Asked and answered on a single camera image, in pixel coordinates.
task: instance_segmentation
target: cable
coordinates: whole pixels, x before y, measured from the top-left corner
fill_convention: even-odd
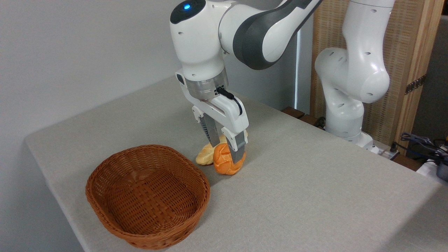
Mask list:
[[[418,156],[422,156],[422,157],[425,157],[427,159],[432,159],[432,160],[435,160],[435,161],[438,161],[438,162],[443,162],[444,164],[448,163],[446,159],[440,158],[439,156],[431,156],[431,155],[427,155],[427,154],[418,153],[418,152],[415,152],[415,151],[413,151],[413,150],[411,150],[409,148],[404,147],[403,145],[401,145],[401,144],[399,144],[397,142],[393,142],[393,143],[396,144],[397,146],[399,146],[400,148],[402,148],[402,149],[412,153],[412,154],[415,154],[415,155],[418,155]]]
[[[224,95],[225,97],[227,97],[227,98],[229,98],[229,99],[231,99],[231,100],[234,100],[234,101],[238,104],[238,107],[239,107],[239,109],[240,109],[240,115],[243,114],[243,108],[241,107],[241,104],[238,102],[238,100],[235,98],[235,96],[234,96],[231,92],[225,90],[225,89],[222,88],[222,87],[218,87],[218,88],[216,89],[216,91],[217,91],[218,93]]]
[[[238,104],[238,107],[240,108],[240,115],[243,114],[243,108],[241,107],[241,104],[237,101],[237,99],[234,97],[233,100]]]
[[[421,136],[417,136],[408,132],[403,132],[401,134],[401,140],[402,141],[409,141],[409,142],[413,142],[413,143],[417,143],[420,146],[422,146],[424,149],[428,150],[428,151],[432,151],[432,152],[436,152],[438,153],[440,156],[445,152],[444,150],[438,148],[437,146],[435,146],[431,140],[427,137],[421,137]]]

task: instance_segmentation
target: wicker basket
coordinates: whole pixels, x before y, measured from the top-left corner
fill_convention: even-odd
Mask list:
[[[193,232],[210,185],[176,150],[142,145],[104,160],[87,180],[86,196],[112,234],[138,248],[161,249]]]

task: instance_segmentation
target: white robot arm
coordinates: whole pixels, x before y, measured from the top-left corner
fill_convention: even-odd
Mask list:
[[[173,10],[171,35],[182,63],[176,76],[212,146],[219,143],[215,121],[223,126],[234,162],[244,154],[249,122],[243,103],[226,91],[224,56],[255,70],[272,66],[321,1],[283,0],[261,11],[235,1],[187,0]]]
[[[373,152],[372,138],[361,131],[365,103],[378,101],[389,88],[383,38],[395,0],[351,0],[342,32],[347,50],[327,48],[317,57],[327,105],[325,130]]]

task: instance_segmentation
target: black cable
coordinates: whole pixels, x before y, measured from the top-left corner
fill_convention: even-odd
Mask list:
[[[235,96],[234,96],[231,92],[225,90],[225,89],[222,88],[222,87],[218,87],[218,88],[216,89],[216,91],[217,91],[218,93],[224,95],[225,97],[227,97],[227,98],[229,98],[229,99],[231,99],[231,100],[234,100],[234,101],[238,104],[238,107],[240,108],[240,115],[243,114],[243,108],[241,107],[241,104],[238,102],[238,100],[235,98]]]
[[[431,156],[431,155],[427,155],[427,154],[422,154],[422,153],[415,152],[415,151],[413,151],[413,150],[411,150],[411,149],[409,149],[409,148],[404,147],[403,145],[401,145],[401,144],[399,144],[399,143],[397,143],[397,142],[394,142],[394,144],[396,144],[396,145],[399,146],[400,148],[402,148],[402,149],[404,149],[404,150],[406,150],[406,151],[408,151],[408,152],[411,152],[411,153],[413,153],[413,154],[415,154],[415,155],[422,156],[422,157],[425,157],[425,158],[427,158],[427,159],[432,159],[432,160],[435,160],[435,161],[438,161],[438,162],[443,162],[443,163],[446,163],[446,162],[447,162],[447,160],[444,159],[444,158],[440,158],[440,157],[438,157],[438,156]]]
[[[241,104],[237,101],[237,99],[234,97],[233,100],[238,104],[238,107],[240,108],[240,115],[243,114],[243,108],[241,107]]]

